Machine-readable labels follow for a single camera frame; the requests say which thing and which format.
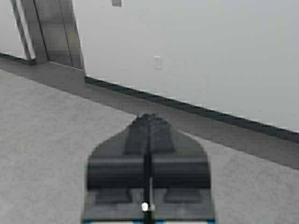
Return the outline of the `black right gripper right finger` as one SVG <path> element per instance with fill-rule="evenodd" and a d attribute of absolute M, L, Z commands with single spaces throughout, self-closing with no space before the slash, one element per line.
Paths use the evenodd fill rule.
<path fill-rule="evenodd" d="M 203 146 L 155 114 L 148 122 L 148 222 L 214 224 L 210 164 Z"/>

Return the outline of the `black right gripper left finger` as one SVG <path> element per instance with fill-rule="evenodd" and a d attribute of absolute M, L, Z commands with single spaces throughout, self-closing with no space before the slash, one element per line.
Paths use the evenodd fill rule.
<path fill-rule="evenodd" d="M 85 167 L 83 224 L 144 222 L 149 130 L 150 116 L 143 114 L 92 150 Z"/>

